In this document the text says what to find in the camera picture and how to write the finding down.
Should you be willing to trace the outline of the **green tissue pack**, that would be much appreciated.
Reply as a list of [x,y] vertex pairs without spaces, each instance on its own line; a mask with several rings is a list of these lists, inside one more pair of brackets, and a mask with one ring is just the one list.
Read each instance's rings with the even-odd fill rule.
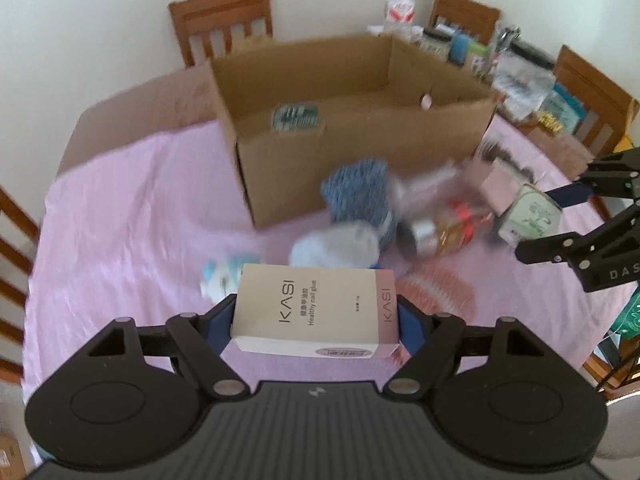
[[515,248],[524,240],[553,236],[559,232],[562,208],[546,193],[528,183],[498,222],[497,235]]

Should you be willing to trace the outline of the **pink knitted sock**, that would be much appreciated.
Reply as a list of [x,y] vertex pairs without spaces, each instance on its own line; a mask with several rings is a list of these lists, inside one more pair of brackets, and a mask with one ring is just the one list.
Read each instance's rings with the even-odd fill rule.
[[474,288],[436,263],[413,266],[397,281],[397,292],[427,314],[450,313],[471,324],[477,315]]

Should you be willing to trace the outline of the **pink KASI box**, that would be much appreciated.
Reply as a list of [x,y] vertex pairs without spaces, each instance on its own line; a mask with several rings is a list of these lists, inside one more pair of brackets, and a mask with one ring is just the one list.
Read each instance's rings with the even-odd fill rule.
[[231,338],[274,356],[387,358],[399,344],[394,274],[246,264]]

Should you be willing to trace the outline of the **clear jar brown lumps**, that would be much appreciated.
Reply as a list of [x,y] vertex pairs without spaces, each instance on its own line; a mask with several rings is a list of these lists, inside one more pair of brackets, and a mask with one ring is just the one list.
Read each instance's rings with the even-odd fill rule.
[[481,162],[486,162],[486,164],[498,165],[508,170],[513,177],[522,182],[529,184],[536,182],[533,169],[522,166],[515,160],[512,152],[502,145],[502,135],[499,133],[485,132],[480,144],[477,145],[473,157]]

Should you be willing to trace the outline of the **green medical mask pack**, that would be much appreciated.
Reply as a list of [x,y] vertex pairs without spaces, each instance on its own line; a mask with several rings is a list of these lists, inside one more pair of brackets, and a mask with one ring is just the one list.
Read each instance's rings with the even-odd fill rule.
[[318,107],[305,103],[283,104],[274,109],[271,129],[297,131],[317,128],[320,125]]

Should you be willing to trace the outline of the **blue white plush toy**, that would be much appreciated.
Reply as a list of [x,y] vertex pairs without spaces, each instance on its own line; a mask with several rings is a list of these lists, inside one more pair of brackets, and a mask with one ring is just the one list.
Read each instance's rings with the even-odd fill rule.
[[212,304],[218,304],[239,290],[243,266],[260,263],[260,257],[251,252],[236,254],[227,260],[209,260],[202,269],[200,281],[201,296]]

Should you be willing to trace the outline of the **white blue cuff sock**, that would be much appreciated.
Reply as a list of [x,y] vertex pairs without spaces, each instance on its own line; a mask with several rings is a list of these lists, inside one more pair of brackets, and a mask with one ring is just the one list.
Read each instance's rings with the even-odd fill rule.
[[368,222],[349,221],[296,240],[288,264],[300,268],[372,269],[379,258],[378,232]]

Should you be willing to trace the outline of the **clear plastic bag clutter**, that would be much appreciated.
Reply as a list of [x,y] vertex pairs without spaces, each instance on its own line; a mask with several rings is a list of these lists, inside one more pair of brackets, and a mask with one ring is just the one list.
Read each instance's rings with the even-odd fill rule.
[[501,113],[517,124],[534,114],[555,84],[554,64],[548,58],[521,56],[512,50],[498,56],[492,88],[503,95]]

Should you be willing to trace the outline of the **empty clear plastic jar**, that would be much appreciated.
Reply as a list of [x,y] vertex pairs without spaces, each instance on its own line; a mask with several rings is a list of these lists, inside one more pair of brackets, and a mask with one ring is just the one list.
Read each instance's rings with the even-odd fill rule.
[[392,172],[387,177],[387,198],[398,216],[405,216],[425,206],[459,169],[452,162],[413,177],[401,178]]

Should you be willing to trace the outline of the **blue round container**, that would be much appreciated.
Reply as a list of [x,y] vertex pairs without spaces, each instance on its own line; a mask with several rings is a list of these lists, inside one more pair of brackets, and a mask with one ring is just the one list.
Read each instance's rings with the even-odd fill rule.
[[463,66],[469,51],[470,37],[463,32],[456,32],[451,38],[448,61],[457,66]]

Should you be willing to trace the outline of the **wooden chair left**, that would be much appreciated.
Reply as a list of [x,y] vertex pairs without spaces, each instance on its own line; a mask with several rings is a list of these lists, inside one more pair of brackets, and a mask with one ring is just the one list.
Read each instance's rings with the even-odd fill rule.
[[[4,190],[1,189],[1,215],[6,217],[18,230],[20,230],[34,245],[37,246],[40,237],[39,226],[35,220],[20,207],[20,205]],[[14,247],[4,237],[1,237],[1,262],[9,263],[25,276],[32,274],[34,258],[26,252]],[[1,298],[8,300],[15,307],[25,310],[27,294],[5,278],[1,279]],[[1,317],[1,340],[24,346],[24,330],[17,325]],[[12,385],[19,385],[24,376],[22,364],[11,361],[5,356],[1,357],[1,380]]]

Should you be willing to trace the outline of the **black lid glass jar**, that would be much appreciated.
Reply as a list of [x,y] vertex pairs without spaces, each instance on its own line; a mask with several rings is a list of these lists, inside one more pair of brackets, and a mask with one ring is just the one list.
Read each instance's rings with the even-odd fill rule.
[[434,55],[439,61],[447,62],[451,47],[452,36],[434,28],[424,28],[420,41],[420,48]]

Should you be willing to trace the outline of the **brown cardboard box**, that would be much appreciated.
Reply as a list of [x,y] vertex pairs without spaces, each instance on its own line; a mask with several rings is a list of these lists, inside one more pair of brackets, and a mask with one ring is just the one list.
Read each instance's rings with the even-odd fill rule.
[[[212,71],[257,229],[323,208],[321,182],[360,159],[412,177],[471,156],[497,104],[486,84],[393,36],[280,42],[215,58]],[[272,130],[274,109],[294,103],[318,107],[320,125]]]

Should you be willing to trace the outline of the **plastic water bottle red label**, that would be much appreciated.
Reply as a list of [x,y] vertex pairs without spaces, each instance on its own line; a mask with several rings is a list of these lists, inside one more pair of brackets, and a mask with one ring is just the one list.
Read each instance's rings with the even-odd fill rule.
[[386,34],[409,39],[416,13],[416,0],[386,0],[383,30]]

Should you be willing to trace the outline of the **wooden chair behind table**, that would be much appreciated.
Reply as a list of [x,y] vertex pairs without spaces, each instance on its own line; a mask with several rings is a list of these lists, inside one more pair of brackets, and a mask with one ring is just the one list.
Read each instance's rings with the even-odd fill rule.
[[273,38],[271,0],[182,0],[168,4],[178,47],[186,67],[195,65],[191,40],[201,40],[206,58],[213,58],[213,33],[220,32],[224,54],[233,49],[232,29],[241,26],[245,38],[254,36],[254,25],[265,26],[265,36]]

